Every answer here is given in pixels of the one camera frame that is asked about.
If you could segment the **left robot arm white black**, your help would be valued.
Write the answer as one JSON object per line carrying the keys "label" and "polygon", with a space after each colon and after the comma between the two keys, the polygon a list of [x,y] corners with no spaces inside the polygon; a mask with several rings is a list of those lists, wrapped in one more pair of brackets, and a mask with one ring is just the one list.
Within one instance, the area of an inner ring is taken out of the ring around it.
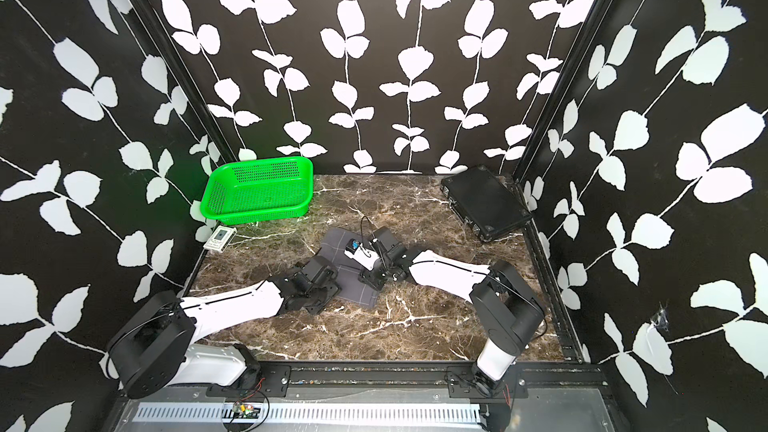
{"label": "left robot arm white black", "polygon": [[338,294],[337,268],[314,256],[287,273],[252,286],[209,296],[155,294],[107,345],[126,395],[147,397],[169,385],[230,387],[260,366],[244,345],[214,347],[199,341],[224,329],[288,312],[321,312]]}

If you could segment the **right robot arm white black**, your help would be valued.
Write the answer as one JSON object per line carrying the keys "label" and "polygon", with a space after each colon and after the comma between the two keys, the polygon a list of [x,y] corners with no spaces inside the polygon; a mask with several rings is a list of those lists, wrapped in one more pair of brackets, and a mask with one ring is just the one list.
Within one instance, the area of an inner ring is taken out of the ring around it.
{"label": "right robot arm white black", "polygon": [[410,281],[469,302],[485,330],[486,343],[467,384],[491,397],[508,369],[546,323],[543,303],[509,262],[477,265],[443,257],[425,247],[405,247],[383,227],[368,240],[350,239],[344,254],[362,267],[359,280],[380,290],[390,281]]}

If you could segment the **dark grey grid pillowcase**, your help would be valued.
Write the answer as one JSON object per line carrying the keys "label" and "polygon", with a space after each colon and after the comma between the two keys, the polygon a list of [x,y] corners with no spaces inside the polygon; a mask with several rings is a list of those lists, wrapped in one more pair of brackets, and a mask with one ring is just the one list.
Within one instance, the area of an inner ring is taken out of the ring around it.
{"label": "dark grey grid pillowcase", "polygon": [[379,292],[359,280],[363,267],[345,255],[346,245],[351,240],[360,242],[360,234],[342,228],[331,228],[321,240],[318,255],[329,260],[338,271],[335,279],[339,287],[337,298],[372,309],[377,303]]}

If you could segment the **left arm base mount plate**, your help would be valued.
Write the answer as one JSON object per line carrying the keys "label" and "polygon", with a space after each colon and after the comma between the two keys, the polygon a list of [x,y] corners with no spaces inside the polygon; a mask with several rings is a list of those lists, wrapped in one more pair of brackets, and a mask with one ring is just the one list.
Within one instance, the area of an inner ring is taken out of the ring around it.
{"label": "left arm base mount plate", "polygon": [[207,388],[207,397],[225,399],[247,398],[251,393],[259,398],[261,393],[267,397],[285,397],[291,375],[289,365],[277,362],[261,363],[258,369],[247,369],[229,386],[212,385]]}

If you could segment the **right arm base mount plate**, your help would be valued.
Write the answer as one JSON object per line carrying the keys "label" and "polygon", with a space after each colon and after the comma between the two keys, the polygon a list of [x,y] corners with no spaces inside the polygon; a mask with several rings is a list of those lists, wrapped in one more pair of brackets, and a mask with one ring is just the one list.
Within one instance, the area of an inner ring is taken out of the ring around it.
{"label": "right arm base mount plate", "polygon": [[492,380],[476,365],[449,366],[443,375],[451,398],[506,401],[527,398],[528,387],[521,370],[513,365],[499,380]]}

